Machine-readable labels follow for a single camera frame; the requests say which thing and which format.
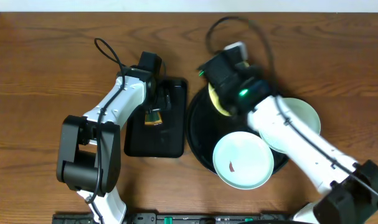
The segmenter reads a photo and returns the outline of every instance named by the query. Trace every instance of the black tray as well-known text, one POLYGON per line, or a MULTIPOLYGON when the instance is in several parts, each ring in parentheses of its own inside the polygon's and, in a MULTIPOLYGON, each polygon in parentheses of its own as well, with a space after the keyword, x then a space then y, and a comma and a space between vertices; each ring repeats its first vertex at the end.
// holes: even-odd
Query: black tray
MULTIPOLYGON (((191 151, 197 160, 216 174, 212 155, 215 145, 228 133, 246 131, 259 134, 247 126, 247 118, 235 118, 220 114, 212 104, 208 87, 204 87, 190 102, 186 116, 186 137, 191 151)), ((288 161, 285 154, 272 150, 275 166, 273 174, 279 171, 288 161)))
POLYGON ((133 157, 178 158, 184 150, 184 116, 187 83, 168 78, 162 86, 169 90, 172 109, 162 111, 162 124, 144 125, 145 110, 138 107, 127 121, 124 152, 133 157))

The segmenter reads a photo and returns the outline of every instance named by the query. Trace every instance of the wooden table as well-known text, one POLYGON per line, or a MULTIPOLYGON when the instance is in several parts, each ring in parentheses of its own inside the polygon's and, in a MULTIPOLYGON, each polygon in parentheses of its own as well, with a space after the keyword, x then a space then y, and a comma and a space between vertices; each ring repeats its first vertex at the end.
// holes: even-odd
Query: wooden table
MULTIPOLYGON (((111 89, 117 64, 94 46, 105 39, 123 63, 156 52, 168 75, 189 81, 188 100, 205 85, 196 72, 210 59, 204 36, 225 14, 1 13, 0 223, 50 223, 55 212, 89 212, 57 181, 60 128, 92 109, 111 89)), ((280 87, 316 108, 322 135, 360 162, 378 164, 378 14, 253 13, 276 55, 280 87)), ((223 25, 215 46, 247 43, 266 65, 256 36, 223 25)), ((125 131, 121 134, 122 147, 125 131)), ((117 184, 130 210, 160 213, 296 212, 319 198, 289 162, 264 186, 237 190, 203 168, 186 144, 178 159, 122 153, 117 184)), ((378 223, 378 212, 369 220, 378 223)))

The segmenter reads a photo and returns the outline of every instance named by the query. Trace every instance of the black wire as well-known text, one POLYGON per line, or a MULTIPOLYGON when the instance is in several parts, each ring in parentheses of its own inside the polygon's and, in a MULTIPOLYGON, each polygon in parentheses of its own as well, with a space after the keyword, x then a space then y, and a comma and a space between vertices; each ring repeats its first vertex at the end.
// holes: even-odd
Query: black wire
POLYGON ((356 180, 359 184, 361 184, 363 187, 365 187, 368 191, 370 191, 372 194, 374 194, 375 196, 378 197, 378 192, 376 192, 372 187, 368 186, 360 178, 356 177, 349 169, 347 169, 345 166, 343 166, 342 164, 340 164, 335 158, 332 158, 331 156, 329 156, 328 154, 326 154, 315 143, 313 143, 312 141, 310 141, 304 134, 302 134, 292 124, 292 122, 290 122, 291 119, 283 112, 283 110, 281 109, 280 104, 278 102, 278 98, 277 98, 277 96, 278 96, 278 90, 277 90, 278 82, 277 82, 277 75, 276 75, 276 69, 275 69, 275 61, 274 61, 274 56, 273 56, 272 48, 271 48, 271 46, 269 44, 268 39, 266 38, 266 35, 263 33, 263 31, 260 28, 260 26, 258 26, 254 21, 251 21, 251 20, 249 20, 247 18, 244 18, 244 17, 238 17, 238 16, 223 17, 223 18, 219 19, 214 25, 212 25, 211 28, 207 32, 207 35, 206 35, 206 46, 207 46, 208 51, 211 54, 216 54, 217 53, 216 51, 213 50, 213 48, 211 46, 211 42, 210 42, 210 40, 211 40, 211 34, 213 33, 214 29, 221 22, 224 22, 224 21, 227 21, 227 20, 236 20, 236 21, 244 22, 244 23, 248 24, 249 28, 251 28, 253 31, 255 31, 255 33, 257 33, 257 35, 259 36, 259 38, 260 38, 260 40, 261 40, 261 42, 262 42, 262 44, 263 44, 263 46, 265 48, 266 55, 267 55, 267 58, 268 58, 268 66, 269 66, 270 73, 272 75, 272 80, 273 80, 273 96, 275 97, 276 107, 277 107, 277 110, 279 111, 279 113, 281 113, 281 115, 283 116, 283 118, 285 120, 285 123, 288 124, 288 125, 290 125, 290 127, 298 135, 300 135, 308 144, 310 144, 315 150, 317 150, 320 154, 322 154, 325 158, 327 158, 332 163, 332 165, 337 166, 338 168, 340 168, 341 170, 343 170, 351 178, 353 178, 354 180, 356 180))
POLYGON ((310 223, 291 221, 291 220, 254 220, 254 221, 242 222, 239 224, 310 224, 310 223))
POLYGON ((163 67, 164 67, 164 76, 163 76, 163 79, 165 79, 166 78, 166 64, 165 64, 165 62, 164 62, 163 59, 161 59, 161 63, 163 64, 163 67))
POLYGON ((97 140, 97 180, 96 180, 95 190, 93 191, 93 195, 89 199, 85 199, 85 202, 87 204, 93 204, 93 201, 95 200, 95 198, 96 198, 96 196, 98 194, 98 191, 100 190, 101 184, 102 184, 102 174, 103 174, 103 170, 102 170, 102 129, 101 129, 102 118, 103 118, 103 115, 105 114, 108 106, 118 96, 118 94, 120 94, 124 90, 124 87, 125 87, 125 75, 123 73, 123 67, 124 67, 124 65, 121 63, 121 61, 118 58, 118 56, 115 53, 115 51, 108 45, 108 43, 106 43, 101 38, 95 38, 94 42, 95 42, 96 48, 103 55, 105 55, 107 58, 109 58, 113 62, 116 62, 120 66, 121 76, 122 76, 122 85, 120 86, 120 88, 118 89, 118 91, 106 102, 106 104, 104 105, 104 107, 100 108, 100 114, 99 114, 99 117, 97 119, 97 135, 96 135, 96 140, 97 140), (108 56, 99 47, 99 45, 97 44, 98 40, 100 42, 102 42, 108 48, 108 50, 110 50, 110 52, 113 54, 113 56, 114 56, 115 59, 113 59, 110 56, 108 56))
POLYGON ((92 206, 96 215, 99 217, 99 224, 103 224, 104 223, 103 216, 100 214, 99 209, 97 209, 96 205, 93 202, 90 205, 92 206))

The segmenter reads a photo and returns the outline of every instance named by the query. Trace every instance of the white plate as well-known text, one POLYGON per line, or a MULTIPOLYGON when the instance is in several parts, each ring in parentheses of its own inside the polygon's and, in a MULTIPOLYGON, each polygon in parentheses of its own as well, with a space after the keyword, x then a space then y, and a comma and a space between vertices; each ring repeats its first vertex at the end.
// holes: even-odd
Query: white plate
POLYGON ((237 131, 225 135, 213 154, 216 173, 237 189, 250 190, 263 185, 272 175, 274 160, 268 145, 258 136, 237 131))
MULTIPOLYGON (((314 132, 320 134, 321 123, 319 115, 311 105, 303 100, 296 98, 283 98, 283 101, 294 112, 297 117, 309 126, 314 132)), ((280 145, 278 135, 276 133, 266 133, 262 128, 259 129, 259 135, 269 145, 269 147, 277 152, 285 153, 284 146, 280 145)))

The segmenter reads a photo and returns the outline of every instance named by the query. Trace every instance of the green led light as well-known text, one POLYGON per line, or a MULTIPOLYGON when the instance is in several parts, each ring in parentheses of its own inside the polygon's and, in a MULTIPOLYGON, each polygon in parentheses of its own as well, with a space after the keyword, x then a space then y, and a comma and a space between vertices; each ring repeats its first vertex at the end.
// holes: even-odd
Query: green led light
POLYGON ((248 92, 248 89, 243 89, 243 90, 239 93, 239 95, 240 95, 240 96, 244 96, 244 95, 247 94, 247 92, 248 92))

